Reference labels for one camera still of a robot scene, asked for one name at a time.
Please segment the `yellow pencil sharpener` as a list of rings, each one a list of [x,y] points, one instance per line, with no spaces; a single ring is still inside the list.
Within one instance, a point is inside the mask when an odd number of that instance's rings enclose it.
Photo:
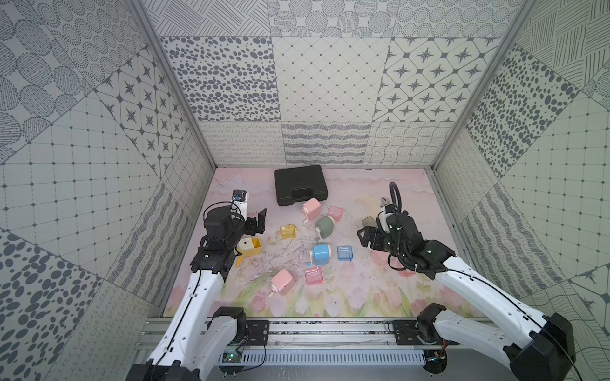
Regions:
[[[255,237],[245,237],[238,243],[237,251],[237,266],[247,257],[254,257],[262,251],[260,240]]]

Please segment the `yellow transparent tray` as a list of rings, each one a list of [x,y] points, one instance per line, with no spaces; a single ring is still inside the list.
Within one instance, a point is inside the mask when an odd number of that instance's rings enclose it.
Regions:
[[[296,228],[294,225],[283,225],[280,229],[282,240],[291,240],[296,238]]]

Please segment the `pink pencil sharpener front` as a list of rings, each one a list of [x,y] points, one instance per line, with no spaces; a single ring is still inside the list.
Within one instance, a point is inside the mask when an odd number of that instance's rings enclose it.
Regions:
[[[289,291],[294,284],[294,277],[286,270],[280,270],[270,281],[271,291],[268,293],[268,297],[272,298],[273,295],[283,295]]]

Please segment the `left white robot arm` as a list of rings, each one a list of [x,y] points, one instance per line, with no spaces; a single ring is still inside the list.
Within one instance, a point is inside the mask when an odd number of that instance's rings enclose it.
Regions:
[[[238,255],[241,239],[265,232],[266,210],[247,217],[244,202],[214,203],[204,211],[205,236],[191,263],[192,274],[178,311],[159,344],[128,380],[205,380],[230,344],[246,336],[241,307],[211,308]]]

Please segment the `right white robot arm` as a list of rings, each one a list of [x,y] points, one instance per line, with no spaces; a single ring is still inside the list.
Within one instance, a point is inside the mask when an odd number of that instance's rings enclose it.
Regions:
[[[383,212],[376,226],[363,227],[357,236],[363,247],[397,260],[397,271],[412,271],[442,284],[493,323],[486,325],[432,303],[416,320],[415,334],[422,343],[464,345],[507,367],[519,380],[564,380],[575,370],[573,326],[565,317],[522,303],[454,250],[424,239],[408,212]]]

